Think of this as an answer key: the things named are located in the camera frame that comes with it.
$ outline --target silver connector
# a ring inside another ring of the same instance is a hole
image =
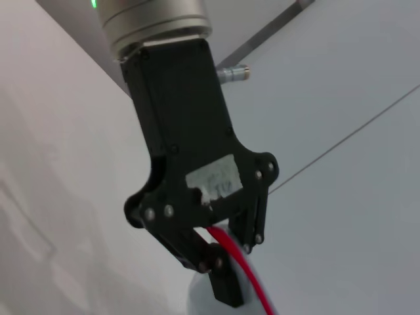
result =
[[[248,80],[250,73],[249,67],[243,64],[217,70],[217,76],[219,77],[220,84]]]
[[[145,45],[211,33],[203,0],[97,0],[102,28],[116,60]]]

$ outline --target red wire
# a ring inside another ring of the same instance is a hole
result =
[[[241,266],[249,281],[252,283],[254,290],[257,293],[257,296],[260,299],[262,307],[264,307],[267,315],[276,315],[277,313],[274,312],[274,309],[272,309],[270,303],[268,302],[268,298],[265,295],[265,292],[260,283],[258,282],[257,277],[254,275],[254,272],[252,271],[246,259],[243,257],[241,250],[236,245],[234,240],[224,230],[217,228],[216,226],[210,226],[207,228],[207,231],[209,231],[210,235],[212,235]]]

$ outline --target black bracket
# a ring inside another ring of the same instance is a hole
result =
[[[229,219],[250,253],[264,241],[277,161],[249,151],[236,138],[205,40],[142,49],[122,68],[152,164],[146,185],[125,204],[127,220],[146,228],[186,268],[212,270],[216,298],[237,305],[238,299],[223,297],[232,286],[239,289],[228,259],[215,270],[216,260],[209,261],[214,248],[194,228]]]

